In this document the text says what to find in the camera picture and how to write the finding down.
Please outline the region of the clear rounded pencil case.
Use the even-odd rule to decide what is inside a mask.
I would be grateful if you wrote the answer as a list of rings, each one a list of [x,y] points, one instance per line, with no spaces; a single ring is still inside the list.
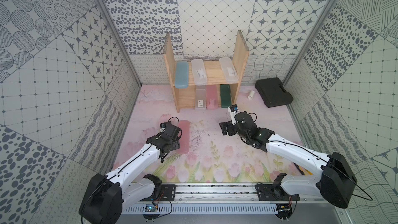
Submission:
[[[191,61],[191,66],[195,85],[207,85],[208,80],[204,61],[202,59],[194,59]]]

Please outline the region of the pink rounded pencil case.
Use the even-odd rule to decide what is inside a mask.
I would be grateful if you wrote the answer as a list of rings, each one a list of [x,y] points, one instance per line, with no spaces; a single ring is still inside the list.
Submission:
[[[182,137],[179,140],[180,148],[176,152],[180,155],[186,155],[190,149],[190,121],[181,120],[180,128],[182,130]]]

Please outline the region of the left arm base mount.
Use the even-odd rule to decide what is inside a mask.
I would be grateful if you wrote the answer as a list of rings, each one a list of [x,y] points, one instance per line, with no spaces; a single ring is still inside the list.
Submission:
[[[160,186],[155,186],[152,196],[142,199],[141,202],[174,201],[176,188],[177,186],[175,184],[162,184]]]

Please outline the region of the teal pencil case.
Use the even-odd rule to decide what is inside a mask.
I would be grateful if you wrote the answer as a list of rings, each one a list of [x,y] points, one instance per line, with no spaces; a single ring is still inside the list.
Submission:
[[[189,63],[179,61],[176,63],[175,70],[175,88],[185,89],[189,85]]]

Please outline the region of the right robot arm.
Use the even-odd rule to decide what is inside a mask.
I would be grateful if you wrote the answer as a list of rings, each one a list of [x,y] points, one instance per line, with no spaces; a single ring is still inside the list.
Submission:
[[[238,135],[246,145],[288,159],[311,173],[280,173],[272,184],[277,194],[323,197],[336,207],[348,207],[357,179],[343,155],[328,155],[290,142],[270,129],[258,127],[248,112],[234,111],[230,116],[230,121],[219,124],[223,135]]]

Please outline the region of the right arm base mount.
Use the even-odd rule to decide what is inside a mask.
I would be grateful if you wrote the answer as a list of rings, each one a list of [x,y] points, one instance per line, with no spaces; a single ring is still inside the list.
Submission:
[[[256,183],[255,189],[259,201],[299,201],[299,195],[289,195],[280,186]]]

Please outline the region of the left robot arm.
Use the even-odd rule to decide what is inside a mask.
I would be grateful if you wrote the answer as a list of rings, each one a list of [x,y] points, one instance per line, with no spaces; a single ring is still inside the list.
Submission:
[[[160,125],[161,131],[148,138],[146,144],[127,162],[106,175],[96,174],[89,181],[79,208],[81,220],[91,224],[114,224],[122,211],[140,201],[149,201],[145,218],[156,219],[161,201],[175,199],[175,185],[163,185],[152,174],[134,180],[151,164],[163,162],[166,156],[180,148],[182,129],[170,121]]]

